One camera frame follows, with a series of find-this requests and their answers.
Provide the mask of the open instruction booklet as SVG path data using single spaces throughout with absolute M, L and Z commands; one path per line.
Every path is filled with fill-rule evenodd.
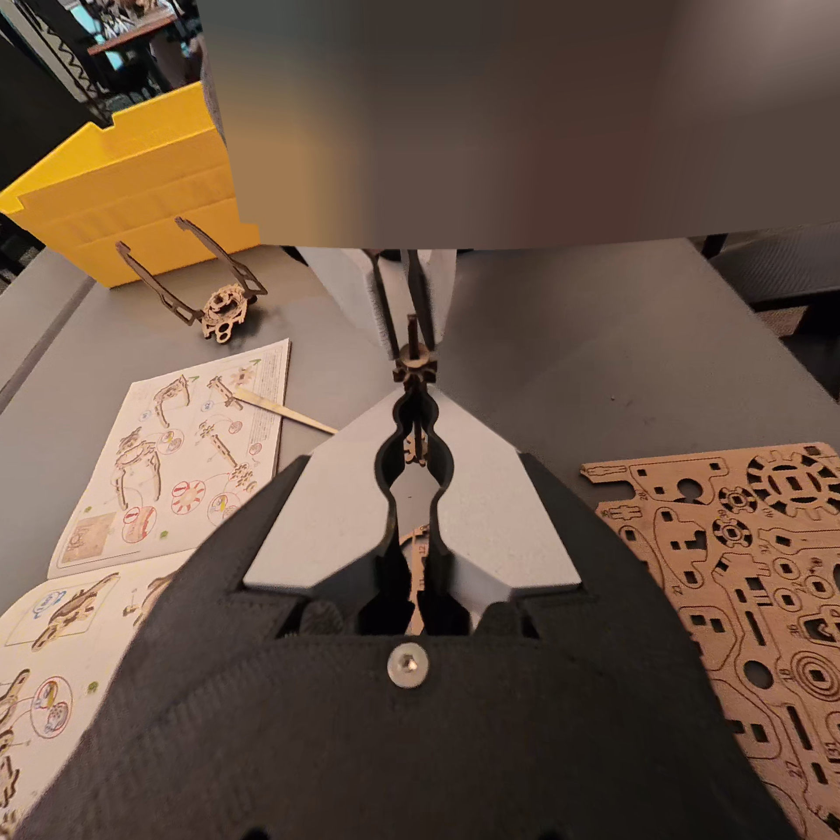
M 2 615 L 1 829 L 77 746 L 126 649 L 207 537 L 276 474 L 291 342 L 131 384 L 47 578 Z

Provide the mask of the pointed wooden stick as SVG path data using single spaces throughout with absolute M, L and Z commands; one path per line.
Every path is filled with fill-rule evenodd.
M 269 413 L 279 415 L 297 424 L 316 429 L 322 433 L 328 435 L 335 435 L 338 433 L 338 430 L 334 427 L 328 426 L 327 424 L 321 423 L 309 416 L 296 412 L 280 403 L 272 402 L 270 399 L 245 388 L 237 388 L 234 392 L 234 398 L 240 402 L 247 403 L 264 411 L 268 411 Z

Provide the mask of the thin wooden axle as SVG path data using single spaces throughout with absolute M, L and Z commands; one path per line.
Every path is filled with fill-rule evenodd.
M 407 316 L 407 345 L 412 358 L 417 358 L 421 346 L 426 346 L 420 339 L 420 330 L 418 323 L 418 316 L 411 313 Z M 411 389 L 406 389 L 407 393 L 418 393 L 424 390 L 425 387 L 415 386 Z M 423 427 L 423 417 L 420 409 L 415 405 L 413 411 L 413 443 L 409 447 L 411 454 L 407 457 L 407 463 L 417 463 L 421 467 L 427 466 L 427 444 L 425 432 Z

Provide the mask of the small wooden gear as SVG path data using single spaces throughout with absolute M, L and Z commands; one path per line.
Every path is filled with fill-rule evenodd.
M 417 358 L 412 358 L 408 345 L 404 345 L 395 360 L 392 372 L 393 381 L 402 384 L 407 390 L 415 386 L 425 387 L 437 382 L 438 360 L 434 352 L 421 346 Z

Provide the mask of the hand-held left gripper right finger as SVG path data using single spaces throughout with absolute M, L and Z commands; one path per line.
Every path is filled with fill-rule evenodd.
M 493 604 L 579 590 L 522 454 L 440 389 L 428 398 L 427 469 L 438 489 L 418 594 L 424 633 L 468 635 Z

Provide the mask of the yellow plastic bin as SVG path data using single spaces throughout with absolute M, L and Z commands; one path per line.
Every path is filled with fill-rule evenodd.
M 2 213 L 106 288 L 135 282 L 116 243 L 158 275 L 260 244 L 239 220 L 226 146 L 197 82 L 88 123 L 2 191 Z

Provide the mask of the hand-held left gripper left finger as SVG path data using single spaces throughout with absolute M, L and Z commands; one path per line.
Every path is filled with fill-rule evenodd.
M 407 561 L 392 486 L 406 467 L 397 387 L 316 447 L 243 585 L 336 606 L 362 635 L 404 636 Z

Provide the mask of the laser-cut wooden parts sheet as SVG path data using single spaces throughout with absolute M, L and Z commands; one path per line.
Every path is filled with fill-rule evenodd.
M 596 512 L 699 648 L 741 750 L 802 838 L 839 834 L 839 458 L 825 443 L 590 463 Z

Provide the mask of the wooden model with long arms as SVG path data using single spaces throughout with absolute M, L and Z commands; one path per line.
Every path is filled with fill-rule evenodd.
M 266 295 L 267 289 L 245 264 L 232 257 L 200 227 L 183 217 L 175 217 L 174 221 L 180 229 L 192 233 L 213 256 L 224 263 L 234 279 L 233 283 L 219 288 L 204 308 L 191 308 L 167 290 L 132 256 L 130 247 L 122 241 L 116 242 L 116 250 L 138 278 L 154 291 L 168 311 L 187 326 L 199 322 L 205 339 L 214 336 L 218 343 L 226 343 L 231 338 L 233 327 L 245 322 L 249 304 Z

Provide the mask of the small wooden parts strip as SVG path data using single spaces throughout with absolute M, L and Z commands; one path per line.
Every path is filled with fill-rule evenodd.
M 425 588 L 425 567 L 428 554 L 429 525 L 404 534 L 400 538 L 400 548 L 411 574 L 409 600 L 413 604 L 413 613 L 406 627 L 406 635 L 418 636 L 424 632 L 424 620 L 419 609 L 418 595 Z

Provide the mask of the grey mesh chair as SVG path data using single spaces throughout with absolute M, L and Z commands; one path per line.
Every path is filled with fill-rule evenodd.
M 789 228 L 726 247 L 710 264 L 755 312 L 837 297 L 839 223 Z

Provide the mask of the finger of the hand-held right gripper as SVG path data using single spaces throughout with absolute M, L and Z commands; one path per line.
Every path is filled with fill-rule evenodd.
M 361 248 L 298 252 L 353 326 L 396 358 L 399 347 L 377 258 Z
M 456 249 L 407 249 L 407 314 L 416 316 L 424 344 L 439 344 L 455 288 Z

